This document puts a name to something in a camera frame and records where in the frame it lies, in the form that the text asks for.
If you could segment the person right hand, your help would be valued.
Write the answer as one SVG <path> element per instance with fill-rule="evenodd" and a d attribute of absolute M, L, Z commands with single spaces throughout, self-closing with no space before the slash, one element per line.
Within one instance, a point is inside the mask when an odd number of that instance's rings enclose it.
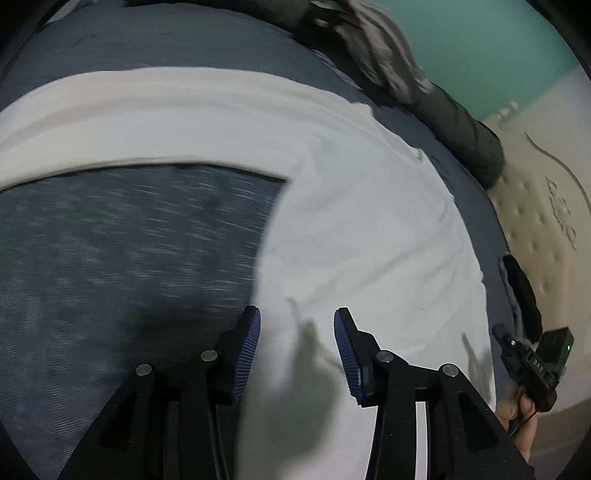
<path fill-rule="evenodd" d="M 525 461 L 529 462 L 539 421 L 535 403 L 522 387 L 511 382 L 497 403 L 496 416 Z"/>

